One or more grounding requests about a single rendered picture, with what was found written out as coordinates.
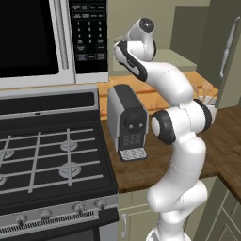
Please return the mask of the pale green cabinet door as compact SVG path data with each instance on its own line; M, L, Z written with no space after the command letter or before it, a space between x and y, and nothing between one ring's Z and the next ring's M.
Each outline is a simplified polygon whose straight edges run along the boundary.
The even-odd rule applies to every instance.
M147 235L157 224L158 214L147 203L147 189L119 194L118 211L118 241L146 241ZM124 230L122 214L127 215L126 240L121 237Z

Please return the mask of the pale green corner cabinet run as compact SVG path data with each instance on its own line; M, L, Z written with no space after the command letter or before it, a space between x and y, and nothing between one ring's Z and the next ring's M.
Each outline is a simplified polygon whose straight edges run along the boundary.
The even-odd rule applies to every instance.
M241 241L241 202L216 178L193 241Z

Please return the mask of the grey black coffee machine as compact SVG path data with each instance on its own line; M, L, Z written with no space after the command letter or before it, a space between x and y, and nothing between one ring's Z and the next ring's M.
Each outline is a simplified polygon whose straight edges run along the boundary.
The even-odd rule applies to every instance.
M107 125L122 162L148 157L144 145L149 114L129 85L118 84L108 91Z

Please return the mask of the black silver gas stove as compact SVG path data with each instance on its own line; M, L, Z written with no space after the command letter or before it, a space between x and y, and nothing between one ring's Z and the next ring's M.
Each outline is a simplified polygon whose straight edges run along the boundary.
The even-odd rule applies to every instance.
M97 87L0 91L0 241L118 241L118 221Z

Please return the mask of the silver stove knob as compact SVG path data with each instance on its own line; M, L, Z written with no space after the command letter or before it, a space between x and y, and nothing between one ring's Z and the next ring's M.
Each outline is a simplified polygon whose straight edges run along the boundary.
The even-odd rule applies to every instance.
M50 219L52 216L52 211L51 210L42 210L41 213L40 213L40 218L42 220L47 220L47 219Z
M27 222L27 216L26 215L20 214L20 215L16 216L16 223L19 226L23 226L26 222Z
M86 207L84 203L78 202L73 206L72 209L74 210L75 213L82 214L86 210Z
M106 207L106 201L103 200L103 199L98 199L98 200L95 202L95 205L96 205L100 210L104 210L105 207Z

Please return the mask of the wooden utensils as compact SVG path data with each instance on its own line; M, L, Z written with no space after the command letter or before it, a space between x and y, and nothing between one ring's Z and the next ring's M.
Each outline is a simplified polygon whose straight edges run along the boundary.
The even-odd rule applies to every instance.
M202 83L201 88L195 83L192 84L194 89L194 97L204 104L210 104L218 95L218 90L208 81Z

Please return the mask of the white utensil pot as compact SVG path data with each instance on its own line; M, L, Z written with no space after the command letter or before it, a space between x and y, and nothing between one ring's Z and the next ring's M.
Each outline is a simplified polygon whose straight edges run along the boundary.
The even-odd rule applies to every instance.
M215 107L216 100L217 100L216 98L213 98L211 96L206 96L205 100L204 100L204 104L208 107L208 109L211 112L212 123L214 123L216 115L217 115L217 109Z

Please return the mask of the silver black microwave oven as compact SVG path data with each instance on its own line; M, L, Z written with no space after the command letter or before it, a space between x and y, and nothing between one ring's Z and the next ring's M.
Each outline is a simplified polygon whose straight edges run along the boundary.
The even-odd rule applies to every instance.
M61 0L63 70L49 0L0 0L0 89L106 82L107 0Z

